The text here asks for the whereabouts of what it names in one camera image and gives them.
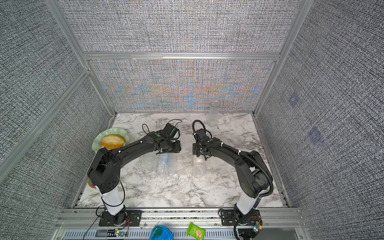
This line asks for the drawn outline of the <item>bubble blue item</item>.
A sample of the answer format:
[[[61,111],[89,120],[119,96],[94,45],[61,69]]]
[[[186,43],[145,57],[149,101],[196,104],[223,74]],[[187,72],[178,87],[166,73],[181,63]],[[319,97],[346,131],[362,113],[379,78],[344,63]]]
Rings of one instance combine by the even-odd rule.
[[[167,177],[171,172],[173,155],[170,153],[159,154],[157,173],[161,177]]]

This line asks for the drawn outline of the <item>clear glass vase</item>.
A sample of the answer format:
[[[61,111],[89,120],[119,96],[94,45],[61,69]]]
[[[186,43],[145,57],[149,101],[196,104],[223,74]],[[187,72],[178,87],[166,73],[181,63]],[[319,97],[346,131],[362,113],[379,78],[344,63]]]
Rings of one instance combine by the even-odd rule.
[[[218,101],[212,101],[207,117],[207,123],[210,127],[215,127],[219,122],[220,103]]]

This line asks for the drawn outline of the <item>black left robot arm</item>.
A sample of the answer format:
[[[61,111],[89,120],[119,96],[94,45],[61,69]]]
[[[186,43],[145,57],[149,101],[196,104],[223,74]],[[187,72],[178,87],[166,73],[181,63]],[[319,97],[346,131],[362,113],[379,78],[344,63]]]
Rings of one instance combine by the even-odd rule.
[[[105,210],[100,213],[99,226],[120,227],[130,217],[124,205],[126,194],[120,196],[121,168],[131,161],[152,152],[179,153],[181,142],[162,132],[150,132],[142,139],[118,149],[102,148],[96,153],[88,177],[99,191]]]

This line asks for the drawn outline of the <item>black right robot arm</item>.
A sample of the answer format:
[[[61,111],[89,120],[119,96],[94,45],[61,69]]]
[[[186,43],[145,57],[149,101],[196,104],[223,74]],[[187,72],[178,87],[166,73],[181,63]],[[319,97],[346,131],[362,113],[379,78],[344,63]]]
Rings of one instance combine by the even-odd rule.
[[[203,157],[205,160],[211,157],[218,158],[236,170],[238,181],[242,189],[242,195],[235,204],[230,218],[231,226],[250,225],[256,223],[262,225],[260,212],[257,207],[264,197],[270,196],[274,191],[273,176],[257,151],[241,151],[214,138],[212,133],[200,120],[192,123],[193,155]]]

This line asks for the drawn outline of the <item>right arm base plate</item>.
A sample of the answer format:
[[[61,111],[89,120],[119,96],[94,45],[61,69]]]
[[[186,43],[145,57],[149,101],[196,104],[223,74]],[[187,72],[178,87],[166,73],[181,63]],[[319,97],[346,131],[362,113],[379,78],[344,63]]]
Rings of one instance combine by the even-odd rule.
[[[240,219],[244,215],[239,210],[219,209],[218,214],[223,226],[234,226],[238,224],[238,226],[256,226],[256,228],[259,228],[263,225],[260,211],[256,209],[251,209],[251,211],[246,214],[247,217],[242,221],[240,221]]]

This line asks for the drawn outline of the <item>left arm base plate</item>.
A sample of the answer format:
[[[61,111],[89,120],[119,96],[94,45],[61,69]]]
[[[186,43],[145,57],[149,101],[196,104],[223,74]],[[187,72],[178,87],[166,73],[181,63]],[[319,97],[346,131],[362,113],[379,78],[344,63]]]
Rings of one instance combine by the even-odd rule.
[[[117,215],[113,216],[109,212],[104,211],[100,214],[100,227],[118,227],[127,226],[138,227],[142,218],[141,210],[121,210]]]

